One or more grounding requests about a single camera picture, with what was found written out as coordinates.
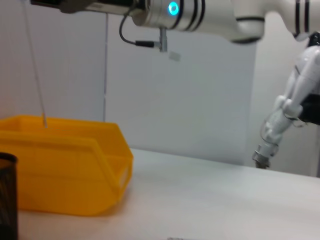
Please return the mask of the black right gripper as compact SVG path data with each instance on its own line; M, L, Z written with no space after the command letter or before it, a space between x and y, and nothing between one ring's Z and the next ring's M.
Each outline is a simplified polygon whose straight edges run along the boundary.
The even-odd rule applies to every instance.
M64 14L99 12L124 14L130 7L137 6L136 0L31 0L35 6L58 9Z

